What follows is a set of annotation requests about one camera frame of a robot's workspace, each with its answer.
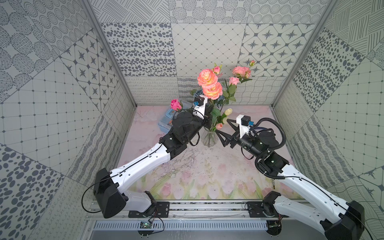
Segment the pink spray rose stem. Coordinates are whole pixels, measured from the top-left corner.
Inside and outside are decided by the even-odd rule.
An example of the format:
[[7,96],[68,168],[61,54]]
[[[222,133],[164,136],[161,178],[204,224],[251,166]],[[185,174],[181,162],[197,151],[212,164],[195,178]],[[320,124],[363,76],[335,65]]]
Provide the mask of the pink spray rose stem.
[[[253,67],[255,64],[255,61],[250,62],[250,67]],[[230,78],[230,84],[231,85],[237,85],[244,82],[251,81],[251,69],[250,67],[235,67],[233,69],[233,77]]]

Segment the pink tulip stem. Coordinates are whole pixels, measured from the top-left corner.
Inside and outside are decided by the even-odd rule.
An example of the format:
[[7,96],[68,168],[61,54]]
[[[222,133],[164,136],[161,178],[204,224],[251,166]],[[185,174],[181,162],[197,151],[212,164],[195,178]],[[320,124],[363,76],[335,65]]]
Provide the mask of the pink tulip stem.
[[215,130],[221,130],[223,128],[224,124],[223,123],[218,123],[215,126]]

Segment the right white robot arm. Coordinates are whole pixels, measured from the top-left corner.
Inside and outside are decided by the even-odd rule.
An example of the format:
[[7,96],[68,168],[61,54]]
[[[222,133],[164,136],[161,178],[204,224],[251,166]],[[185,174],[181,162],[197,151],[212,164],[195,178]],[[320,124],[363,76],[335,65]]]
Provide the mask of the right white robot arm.
[[277,154],[287,139],[278,122],[262,118],[253,123],[249,116],[244,115],[227,122],[235,132],[230,135],[216,131],[223,146],[240,146],[253,156],[255,167],[262,175],[280,181],[310,203],[306,206],[271,191],[262,203],[266,216],[277,213],[293,218],[319,231],[328,240],[361,238],[367,230],[364,207],[356,201],[347,202],[331,194]]

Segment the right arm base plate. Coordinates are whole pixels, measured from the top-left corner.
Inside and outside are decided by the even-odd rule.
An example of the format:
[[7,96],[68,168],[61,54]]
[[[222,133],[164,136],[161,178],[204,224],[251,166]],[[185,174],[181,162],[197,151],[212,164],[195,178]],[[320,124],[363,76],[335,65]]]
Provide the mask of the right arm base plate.
[[263,201],[246,202],[245,209],[248,211],[250,218],[287,218],[288,216],[280,215],[273,204],[264,203]]

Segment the light pink rose stem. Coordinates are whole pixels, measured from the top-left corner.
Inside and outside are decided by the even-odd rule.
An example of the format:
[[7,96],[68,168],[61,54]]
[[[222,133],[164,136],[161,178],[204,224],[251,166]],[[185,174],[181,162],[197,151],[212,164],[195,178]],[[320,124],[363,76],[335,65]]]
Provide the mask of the light pink rose stem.
[[219,82],[223,87],[223,94],[219,97],[220,103],[223,105],[229,105],[232,102],[236,102],[235,93],[237,92],[237,85],[230,84],[229,79],[219,78]]

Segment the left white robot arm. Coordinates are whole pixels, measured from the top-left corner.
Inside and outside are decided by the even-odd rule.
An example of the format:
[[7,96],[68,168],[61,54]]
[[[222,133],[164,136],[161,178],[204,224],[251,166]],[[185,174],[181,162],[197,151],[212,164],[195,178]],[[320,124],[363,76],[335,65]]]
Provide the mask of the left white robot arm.
[[143,155],[126,165],[108,171],[103,168],[96,174],[90,186],[105,219],[114,217],[122,210],[136,211],[151,216],[157,201],[149,191],[133,192],[130,186],[158,166],[169,162],[192,143],[202,127],[212,121],[212,112],[201,107],[179,113],[170,131]]

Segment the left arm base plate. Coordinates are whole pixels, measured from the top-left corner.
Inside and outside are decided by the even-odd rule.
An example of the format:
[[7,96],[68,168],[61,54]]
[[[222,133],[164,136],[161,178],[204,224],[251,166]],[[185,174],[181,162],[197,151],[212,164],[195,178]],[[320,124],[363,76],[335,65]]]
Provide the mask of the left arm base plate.
[[148,210],[143,213],[138,211],[129,211],[129,218],[149,218],[160,217],[168,218],[170,211],[170,202],[156,202],[152,204]]

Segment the orange-pink peony stem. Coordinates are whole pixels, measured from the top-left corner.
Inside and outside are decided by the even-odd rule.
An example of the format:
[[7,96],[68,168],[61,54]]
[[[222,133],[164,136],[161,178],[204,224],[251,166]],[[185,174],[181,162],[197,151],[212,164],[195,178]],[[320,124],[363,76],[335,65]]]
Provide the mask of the orange-pink peony stem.
[[215,65],[213,68],[204,69],[198,74],[198,85],[203,90],[203,95],[208,98],[205,114],[211,113],[215,108],[223,110],[223,104],[219,100],[223,94],[223,87],[219,82],[220,73],[221,66]]

